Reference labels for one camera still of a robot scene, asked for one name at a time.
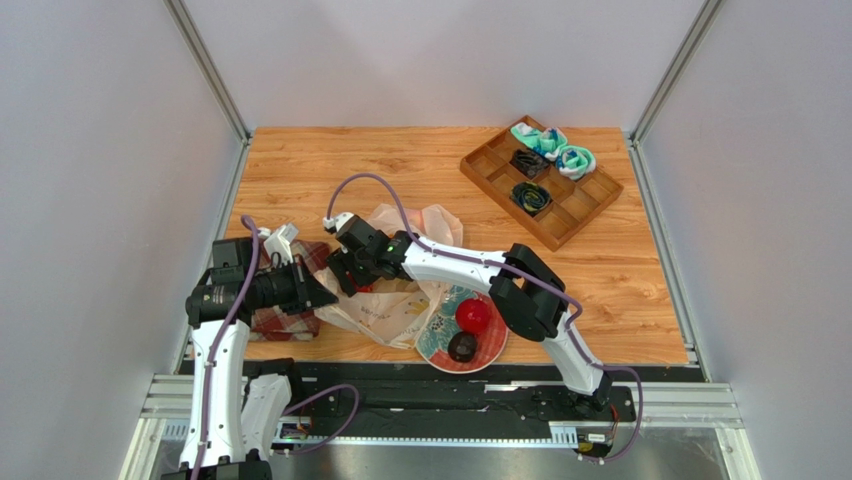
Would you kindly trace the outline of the translucent white plastic bag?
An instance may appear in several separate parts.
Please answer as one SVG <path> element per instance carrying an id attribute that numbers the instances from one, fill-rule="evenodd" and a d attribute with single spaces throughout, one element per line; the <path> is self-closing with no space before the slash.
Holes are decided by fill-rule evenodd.
<path id="1" fill-rule="evenodd" d="M 444 245 L 462 245 L 463 225 L 443 206 L 407 208 L 405 213 L 414 233 Z M 317 271 L 314 277 L 338 297 L 337 303 L 314 312 L 320 320 L 398 349 L 414 347 L 425 323 L 450 288 L 435 281 L 380 279 L 368 290 L 348 297 L 330 268 Z"/>

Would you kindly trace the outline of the red fake apple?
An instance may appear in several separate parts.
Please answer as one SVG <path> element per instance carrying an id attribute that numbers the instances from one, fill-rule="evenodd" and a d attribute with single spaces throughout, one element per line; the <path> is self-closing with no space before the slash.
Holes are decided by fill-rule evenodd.
<path id="1" fill-rule="evenodd" d="M 473 335 L 484 333 L 489 328 L 491 319 L 490 306 L 478 298 L 463 300 L 455 312 L 458 327 L 463 332 Z"/>

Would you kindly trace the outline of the dark purple fake fruit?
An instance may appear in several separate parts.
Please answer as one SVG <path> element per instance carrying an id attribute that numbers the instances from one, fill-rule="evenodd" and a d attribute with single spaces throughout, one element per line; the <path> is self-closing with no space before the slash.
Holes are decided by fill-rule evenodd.
<path id="1" fill-rule="evenodd" d="M 458 332 L 455 334 L 447 347 L 449 358 L 458 363 L 469 363 L 476 356 L 478 340 L 469 332 Z"/>

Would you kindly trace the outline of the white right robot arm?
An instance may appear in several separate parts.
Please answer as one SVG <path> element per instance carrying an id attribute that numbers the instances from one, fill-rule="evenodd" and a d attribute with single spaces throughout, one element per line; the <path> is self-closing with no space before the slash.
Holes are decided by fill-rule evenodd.
<path id="1" fill-rule="evenodd" d="M 475 251 L 405 230 L 388 236 L 352 213 L 328 216 L 323 227 L 340 245 L 328 265 L 347 295 L 378 279 L 441 282 L 484 294 L 512 332 L 542 346 L 580 407 L 608 406 L 612 379 L 574 324 L 582 308 L 529 247 Z"/>

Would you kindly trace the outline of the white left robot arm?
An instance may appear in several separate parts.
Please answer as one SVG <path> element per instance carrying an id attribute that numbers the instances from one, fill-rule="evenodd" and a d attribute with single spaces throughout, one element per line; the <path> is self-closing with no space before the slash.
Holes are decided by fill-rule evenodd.
<path id="1" fill-rule="evenodd" d="M 252 316 L 311 312 L 336 296 L 293 247 L 266 252 L 250 237 L 218 240 L 185 301 L 193 347 L 189 431 L 169 479 L 269 479 L 273 435 L 301 388 L 293 359 L 244 361 Z"/>

